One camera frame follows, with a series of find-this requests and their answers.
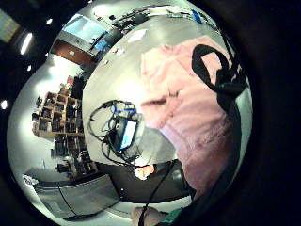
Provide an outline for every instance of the ceiling light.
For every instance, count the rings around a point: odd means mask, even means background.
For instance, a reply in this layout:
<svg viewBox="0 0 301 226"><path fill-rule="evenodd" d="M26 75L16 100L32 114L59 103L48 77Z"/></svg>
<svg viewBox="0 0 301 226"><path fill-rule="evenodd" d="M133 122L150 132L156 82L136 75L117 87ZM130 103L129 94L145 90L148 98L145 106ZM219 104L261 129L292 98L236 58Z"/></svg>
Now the ceiling light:
<svg viewBox="0 0 301 226"><path fill-rule="evenodd" d="M48 19L48 20L46 21L46 24L49 25L49 24L51 24L52 22L53 22L53 19L50 18L50 19Z"/></svg>
<svg viewBox="0 0 301 226"><path fill-rule="evenodd" d="M3 110L8 108L8 101L7 100L4 100L4 101L1 102L1 108Z"/></svg>
<svg viewBox="0 0 301 226"><path fill-rule="evenodd" d="M21 55L23 55L26 52L27 47L28 47L31 39L32 39L32 33L28 33L25 40L24 40L24 42L23 42L23 45L22 45L22 48L21 48L21 51L20 51Z"/></svg>

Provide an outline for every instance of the wall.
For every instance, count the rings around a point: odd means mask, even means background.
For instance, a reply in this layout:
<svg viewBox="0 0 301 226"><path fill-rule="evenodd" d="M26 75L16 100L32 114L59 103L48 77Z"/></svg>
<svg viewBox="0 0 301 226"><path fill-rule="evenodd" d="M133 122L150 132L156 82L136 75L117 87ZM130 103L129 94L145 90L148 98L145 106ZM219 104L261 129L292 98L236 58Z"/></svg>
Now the wall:
<svg viewBox="0 0 301 226"><path fill-rule="evenodd" d="M59 32L59 34L56 38L63 40L65 42L85 51L86 53L88 53L88 49L91 47L91 45L88 42L74 36L73 34L63 31L63 30L61 32Z"/></svg>

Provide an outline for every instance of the cabinet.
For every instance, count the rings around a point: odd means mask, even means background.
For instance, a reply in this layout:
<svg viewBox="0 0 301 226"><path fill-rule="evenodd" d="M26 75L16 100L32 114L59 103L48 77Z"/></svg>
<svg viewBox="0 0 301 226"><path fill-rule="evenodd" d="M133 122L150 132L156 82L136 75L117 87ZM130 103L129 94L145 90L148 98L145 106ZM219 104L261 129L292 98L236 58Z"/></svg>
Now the cabinet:
<svg viewBox="0 0 301 226"><path fill-rule="evenodd" d="M58 134L83 135L81 100L47 92L34 134L39 137L54 137Z"/></svg>

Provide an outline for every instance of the desk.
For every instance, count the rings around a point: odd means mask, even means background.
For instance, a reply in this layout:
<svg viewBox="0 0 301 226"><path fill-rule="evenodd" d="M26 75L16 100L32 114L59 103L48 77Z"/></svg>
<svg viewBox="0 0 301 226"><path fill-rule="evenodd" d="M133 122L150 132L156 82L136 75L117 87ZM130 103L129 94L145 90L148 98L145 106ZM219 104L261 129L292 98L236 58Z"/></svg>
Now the desk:
<svg viewBox="0 0 301 226"><path fill-rule="evenodd" d="M140 29L148 29L142 40L128 43L128 39L133 33ZM141 54L161 44L175 45L205 34L224 47L221 37L206 25L197 24L184 18L158 16L139 25L116 43L113 49L124 49L121 56L113 54L112 51L105 55L89 78L83 93L85 138L93 161L114 165L103 156L101 142L87 131L90 113L103 102L113 99L131 101L137 107L137 111L141 112L139 103L145 95L140 78ZM96 134L99 134L98 131L101 131L110 115L109 110L104 110L94 117L92 128ZM142 155L136 160L137 164L163 163L176 158L172 144L159 131L145 127L143 121L139 123L135 141L142 152Z"/></svg>

